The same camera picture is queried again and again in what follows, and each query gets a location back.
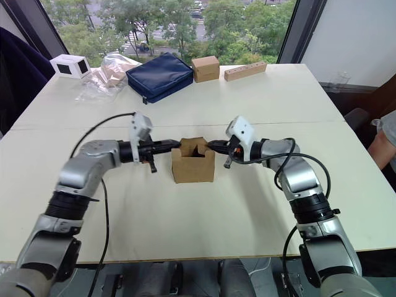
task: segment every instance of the wooden block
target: wooden block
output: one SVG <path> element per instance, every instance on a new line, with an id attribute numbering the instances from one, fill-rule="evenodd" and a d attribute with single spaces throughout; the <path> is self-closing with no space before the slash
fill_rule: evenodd
<path id="1" fill-rule="evenodd" d="M 265 68 L 267 68 L 267 63 L 263 61 L 242 67 L 237 67 L 234 69 L 226 70 L 224 72 L 224 79 L 227 82 L 235 79 L 241 79 L 242 77 L 264 72 Z"/>

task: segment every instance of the dark blue fabric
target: dark blue fabric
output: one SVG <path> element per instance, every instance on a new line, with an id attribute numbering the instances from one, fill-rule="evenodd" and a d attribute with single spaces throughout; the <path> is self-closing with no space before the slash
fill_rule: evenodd
<path id="1" fill-rule="evenodd" d="M 55 71 L 26 42 L 0 27 L 0 129 L 6 132 Z"/>
<path id="2" fill-rule="evenodd" d="M 126 72 L 128 84 L 150 103 L 171 95 L 192 83 L 192 69 L 182 60 L 165 53 Z"/>

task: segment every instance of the white box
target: white box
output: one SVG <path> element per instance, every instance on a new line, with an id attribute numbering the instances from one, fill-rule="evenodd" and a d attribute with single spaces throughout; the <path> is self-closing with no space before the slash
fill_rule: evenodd
<path id="1" fill-rule="evenodd" d="M 61 54 L 50 60 L 50 63 L 58 76 L 81 79 L 88 73 L 91 73 L 87 59 L 83 56 Z"/>

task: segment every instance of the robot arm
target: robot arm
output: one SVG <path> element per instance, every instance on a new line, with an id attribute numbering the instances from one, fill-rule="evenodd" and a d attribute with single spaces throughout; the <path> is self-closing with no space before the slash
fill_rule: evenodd
<path id="1" fill-rule="evenodd" d="M 16 269 L 0 277 L 0 296 L 48 296 L 54 282 L 72 275 L 81 242 L 74 238 L 83 224 L 89 202 L 103 175 L 122 163 L 149 163 L 156 172 L 153 155 L 179 147 L 175 140 L 153 142 L 149 118 L 136 113 L 130 141 L 94 140 L 69 159 L 45 213 L 38 220 L 17 259 Z"/>
<path id="2" fill-rule="evenodd" d="M 292 140 L 256 141 L 252 126 L 241 116 L 235 118 L 226 130 L 230 141 L 209 142 L 214 151 L 229 155 L 239 163 L 259 160 L 272 155 L 282 157 L 259 161 L 275 172 L 287 158 Z M 299 153 L 296 145 L 294 153 Z M 308 280 L 321 288 L 321 296 L 380 296 L 363 277 L 358 256 L 353 249 L 340 220 L 332 210 L 312 167 L 302 157 L 292 156 L 279 175 L 282 190 L 297 220 L 297 229 L 303 239 L 299 250 Z"/>

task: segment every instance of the person's arm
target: person's arm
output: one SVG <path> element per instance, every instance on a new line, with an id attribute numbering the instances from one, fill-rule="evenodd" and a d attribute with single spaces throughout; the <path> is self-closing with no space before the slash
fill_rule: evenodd
<path id="1" fill-rule="evenodd" d="M 384 131 L 381 130 L 370 145 L 368 152 L 379 169 L 382 170 L 395 156 L 396 146 L 388 140 Z"/>

